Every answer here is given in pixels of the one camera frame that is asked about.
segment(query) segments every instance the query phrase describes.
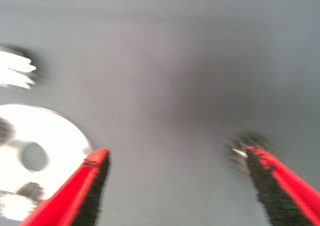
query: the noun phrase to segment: white washer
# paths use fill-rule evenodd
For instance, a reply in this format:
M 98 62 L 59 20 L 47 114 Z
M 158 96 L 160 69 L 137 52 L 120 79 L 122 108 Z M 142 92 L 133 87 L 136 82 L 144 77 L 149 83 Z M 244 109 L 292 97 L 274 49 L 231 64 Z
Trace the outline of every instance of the white washer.
M 12 138 L 0 146 L 0 190 L 15 193 L 24 184 L 38 183 L 42 199 L 51 197 L 81 165 L 92 148 L 84 134 L 52 110 L 20 104 L 0 106 L 0 117 L 15 128 Z M 20 159 L 31 142 L 46 152 L 48 162 L 40 171 L 28 170 Z

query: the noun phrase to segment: round metal disc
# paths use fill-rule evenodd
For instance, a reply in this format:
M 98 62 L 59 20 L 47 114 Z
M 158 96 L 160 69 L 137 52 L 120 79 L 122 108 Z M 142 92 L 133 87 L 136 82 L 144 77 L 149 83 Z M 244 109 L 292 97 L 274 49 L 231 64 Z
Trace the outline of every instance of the round metal disc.
M 51 197 L 92 151 L 84 134 L 52 110 L 37 106 L 0 106 L 0 118 L 14 133 L 0 145 L 0 190 L 17 192 L 29 182 Z

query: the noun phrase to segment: gray surface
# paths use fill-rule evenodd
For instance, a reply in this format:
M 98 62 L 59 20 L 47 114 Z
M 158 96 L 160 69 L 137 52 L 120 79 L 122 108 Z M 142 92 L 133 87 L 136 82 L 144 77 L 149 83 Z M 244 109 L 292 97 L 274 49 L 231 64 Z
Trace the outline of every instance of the gray surface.
M 223 151 L 244 130 L 320 189 L 320 0 L 0 1 L 1 41 L 39 68 L 0 103 L 112 150 L 100 225 L 267 225 Z

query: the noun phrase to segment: small metal object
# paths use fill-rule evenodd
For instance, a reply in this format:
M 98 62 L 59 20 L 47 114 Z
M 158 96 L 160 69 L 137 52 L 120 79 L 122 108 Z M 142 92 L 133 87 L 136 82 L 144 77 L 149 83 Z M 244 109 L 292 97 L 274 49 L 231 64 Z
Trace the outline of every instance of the small metal object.
M 75 125 L 46 108 L 1 105 L 0 118 L 14 128 L 14 134 L 0 146 L 0 191 L 4 192 L 0 195 L 0 216 L 21 220 L 27 210 L 21 209 L 19 214 L 13 202 L 29 207 L 51 197 L 92 148 Z M 45 153 L 30 150 L 37 148 Z
M 22 53 L 0 47 L 0 86 L 31 89 L 35 66 Z

